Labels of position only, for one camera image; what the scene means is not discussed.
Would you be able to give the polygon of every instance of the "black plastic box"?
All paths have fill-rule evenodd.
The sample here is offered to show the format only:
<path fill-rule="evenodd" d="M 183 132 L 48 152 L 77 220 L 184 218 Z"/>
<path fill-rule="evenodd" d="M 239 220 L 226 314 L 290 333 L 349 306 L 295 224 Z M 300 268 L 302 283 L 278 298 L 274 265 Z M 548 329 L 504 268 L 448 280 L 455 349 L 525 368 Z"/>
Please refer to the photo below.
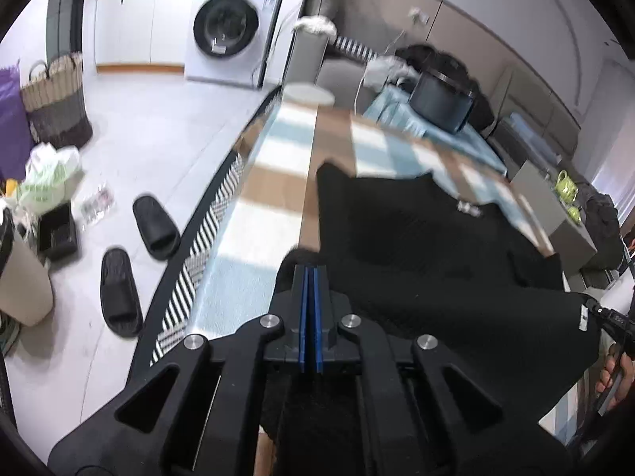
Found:
<path fill-rule="evenodd" d="M 71 203 L 65 202 L 40 217 L 37 227 L 37 252 L 57 261 L 77 252 L 77 228 Z"/>

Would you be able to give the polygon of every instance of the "woven basket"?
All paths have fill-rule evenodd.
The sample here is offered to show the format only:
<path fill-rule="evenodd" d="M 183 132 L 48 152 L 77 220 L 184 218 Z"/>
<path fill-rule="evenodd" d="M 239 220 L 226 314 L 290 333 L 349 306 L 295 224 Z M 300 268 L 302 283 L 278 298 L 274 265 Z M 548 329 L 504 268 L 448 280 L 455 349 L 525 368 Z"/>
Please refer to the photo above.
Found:
<path fill-rule="evenodd" d="M 38 66 L 44 69 L 34 77 Z M 20 93 L 34 141 L 51 143 L 55 148 L 81 148 L 93 136 L 84 104 L 81 52 L 59 57 L 50 65 L 37 62 Z"/>

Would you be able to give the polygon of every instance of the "human hand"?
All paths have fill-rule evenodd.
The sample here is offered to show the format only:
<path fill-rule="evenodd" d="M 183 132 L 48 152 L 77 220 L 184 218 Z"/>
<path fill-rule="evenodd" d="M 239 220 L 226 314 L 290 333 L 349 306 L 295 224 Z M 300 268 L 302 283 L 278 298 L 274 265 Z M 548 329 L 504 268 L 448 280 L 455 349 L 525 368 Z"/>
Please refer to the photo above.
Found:
<path fill-rule="evenodd" d="M 608 387 L 613 386 L 613 380 L 611 374 L 615 369 L 615 351 L 617 350 L 617 344 L 613 344 L 609 350 L 606 360 L 604 361 L 604 368 L 599 373 L 599 381 L 596 383 L 596 392 L 602 393 Z M 626 353 L 622 354 L 620 359 L 620 366 L 622 367 L 622 380 L 620 386 L 617 387 L 615 395 L 608 403 L 608 409 L 612 410 L 617 403 L 621 402 L 628 395 L 633 379 L 635 379 L 635 369 L 633 368 L 633 360 L 629 358 Z"/>

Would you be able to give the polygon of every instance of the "washing machine door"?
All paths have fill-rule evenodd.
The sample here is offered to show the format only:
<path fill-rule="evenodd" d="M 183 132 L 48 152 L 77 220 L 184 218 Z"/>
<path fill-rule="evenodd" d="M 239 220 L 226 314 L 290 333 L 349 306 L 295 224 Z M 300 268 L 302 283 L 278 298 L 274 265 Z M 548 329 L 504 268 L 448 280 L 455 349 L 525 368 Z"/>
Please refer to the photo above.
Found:
<path fill-rule="evenodd" d="M 241 52 L 258 30 L 258 12 L 247 0 L 209 0 L 194 19 L 194 40 L 210 57 Z"/>

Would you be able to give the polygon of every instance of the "white tile floor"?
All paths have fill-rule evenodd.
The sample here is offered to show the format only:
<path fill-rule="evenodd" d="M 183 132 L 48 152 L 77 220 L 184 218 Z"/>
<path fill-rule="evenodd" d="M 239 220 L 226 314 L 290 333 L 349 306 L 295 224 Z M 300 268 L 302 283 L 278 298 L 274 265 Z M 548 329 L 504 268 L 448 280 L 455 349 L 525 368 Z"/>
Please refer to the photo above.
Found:
<path fill-rule="evenodd" d="M 125 385 L 135 341 L 104 324 L 101 259 L 129 253 L 145 312 L 165 263 L 145 251 L 132 203 L 143 192 L 163 202 L 183 231 L 218 166 L 266 91 L 186 82 L 176 75 L 85 75 L 94 137 L 74 202 L 106 182 L 115 208 L 80 233 L 81 257 L 52 271 L 55 308 L 23 328 L 6 365 L 18 430 L 46 460 L 55 443 Z"/>

